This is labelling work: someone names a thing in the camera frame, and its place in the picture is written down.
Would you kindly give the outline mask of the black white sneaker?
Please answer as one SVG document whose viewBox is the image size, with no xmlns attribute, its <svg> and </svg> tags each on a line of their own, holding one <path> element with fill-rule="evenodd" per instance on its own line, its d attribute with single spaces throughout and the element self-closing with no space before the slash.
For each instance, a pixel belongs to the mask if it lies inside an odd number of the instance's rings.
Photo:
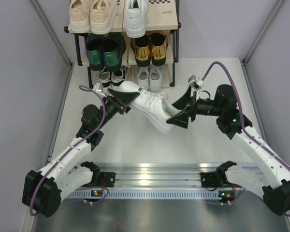
<svg viewBox="0 0 290 232">
<path fill-rule="evenodd" d="M 111 81 L 111 73 L 107 71 L 106 68 L 103 70 L 99 71 L 98 76 L 97 76 L 97 82 L 102 83 L 103 87 L 111 87 L 112 81 Z"/>
<path fill-rule="evenodd" d="M 111 76 L 111 82 L 114 87 L 119 87 L 128 76 L 129 68 L 122 66 L 119 71 L 113 72 Z"/>
</svg>

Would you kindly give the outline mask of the white chunky sneaker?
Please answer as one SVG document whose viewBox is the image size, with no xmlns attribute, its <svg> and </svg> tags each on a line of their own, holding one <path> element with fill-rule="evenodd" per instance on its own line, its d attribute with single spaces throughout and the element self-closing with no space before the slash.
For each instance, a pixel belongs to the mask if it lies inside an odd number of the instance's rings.
<svg viewBox="0 0 290 232">
<path fill-rule="evenodd" d="M 140 38 L 145 34 L 148 0 L 127 0 L 125 6 L 126 33 L 130 38 Z"/>
<path fill-rule="evenodd" d="M 180 110 L 172 106 L 163 93 L 150 92 L 132 81 L 124 81 L 119 86 L 119 91 L 139 93 L 139 96 L 130 104 L 130 108 L 146 116 L 160 132 L 169 133 L 175 128 L 174 125 L 168 124 L 167 120 L 180 113 Z"/>
</svg>

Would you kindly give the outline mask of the green pointed shoe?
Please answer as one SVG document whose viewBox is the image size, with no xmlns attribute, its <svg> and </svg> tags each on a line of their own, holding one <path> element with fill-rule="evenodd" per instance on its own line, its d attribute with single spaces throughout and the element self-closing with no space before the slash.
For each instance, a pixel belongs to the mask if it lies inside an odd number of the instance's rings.
<svg viewBox="0 0 290 232">
<path fill-rule="evenodd" d="M 103 42 L 103 61 L 107 71 L 115 73 L 122 66 L 122 55 L 126 50 L 126 42 L 120 32 L 112 32 Z"/>
<path fill-rule="evenodd" d="M 104 68 L 102 51 L 103 41 L 103 35 L 91 33 L 88 36 L 86 42 L 86 54 L 89 62 L 89 67 L 93 71 L 100 71 Z"/>
</svg>

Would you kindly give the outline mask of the gold loafer one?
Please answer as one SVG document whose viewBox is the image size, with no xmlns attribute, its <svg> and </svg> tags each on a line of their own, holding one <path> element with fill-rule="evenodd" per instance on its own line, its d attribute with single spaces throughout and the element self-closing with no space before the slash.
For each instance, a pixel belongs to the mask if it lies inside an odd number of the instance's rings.
<svg viewBox="0 0 290 232">
<path fill-rule="evenodd" d="M 150 42 L 147 34 L 139 38 L 133 38 L 131 40 L 131 48 L 134 52 L 136 64 L 139 67 L 147 67 L 150 65 Z"/>
<path fill-rule="evenodd" d="M 163 66 L 166 62 L 168 37 L 164 32 L 153 32 L 150 35 L 151 60 L 154 66 Z"/>
</svg>

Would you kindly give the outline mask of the beige sneaker one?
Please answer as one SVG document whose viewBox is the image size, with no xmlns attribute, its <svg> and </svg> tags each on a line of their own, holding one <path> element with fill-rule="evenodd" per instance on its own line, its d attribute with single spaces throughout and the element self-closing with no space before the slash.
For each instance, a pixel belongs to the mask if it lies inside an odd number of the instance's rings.
<svg viewBox="0 0 290 232">
<path fill-rule="evenodd" d="M 91 0 L 72 0 L 69 6 L 70 28 L 73 32 L 83 33 L 90 28 L 89 10 Z"/>
<path fill-rule="evenodd" d="M 92 33 L 98 35 L 109 33 L 116 13 L 116 0 L 94 0 L 89 12 Z"/>
</svg>

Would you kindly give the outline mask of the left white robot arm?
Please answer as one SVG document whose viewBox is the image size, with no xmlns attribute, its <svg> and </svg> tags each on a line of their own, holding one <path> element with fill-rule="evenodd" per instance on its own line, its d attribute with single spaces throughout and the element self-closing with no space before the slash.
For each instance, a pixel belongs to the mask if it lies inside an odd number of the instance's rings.
<svg viewBox="0 0 290 232">
<path fill-rule="evenodd" d="M 140 90 L 119 92 L 108 89 L 109 95 L 102 97 L 91 88 L 79 87 L 92 92 L 101 102 L 85 106 L 82 110 L 82 125 L 72 142 L 50 163 L 41 169 L 31 170 L 25 177 L 22 203 L 29 207 L 29 214 L 52 216 L 62 201 L 83 185 L 96 186 L 100 182 L 99 167 L 84 162 L 79 168 L 73 167 L 91 153 L 103 138 L 101 128 L 116 114 L 125 114 L 131 103 L 140 96 Z"/>
</svg>

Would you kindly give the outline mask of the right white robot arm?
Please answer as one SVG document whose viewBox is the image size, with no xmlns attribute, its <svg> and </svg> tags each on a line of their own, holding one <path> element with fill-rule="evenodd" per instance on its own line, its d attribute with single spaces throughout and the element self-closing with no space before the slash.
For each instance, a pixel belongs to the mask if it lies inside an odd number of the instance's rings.
<svg viewBox="0 0 290 232">
<path fill-rule="evenodd" d="M 263 177 L 247 171 L 233 161 L 227 161 L 213 173 L 219 187 L 239 185 L 260 197 L 276 215 L 290 210 L 290 166 L 261 138 L 252 122 L 242 113 L 238 93 L 230 85 L 220 85 L 214 99 L 199 99 L 200 89 L 185 94 L 173 103 L 179 110 L 168 124 L 187 128 L 197 115 L 215 116 L 219 130 L 237 144 L 256 164 Z"/>
</svg>

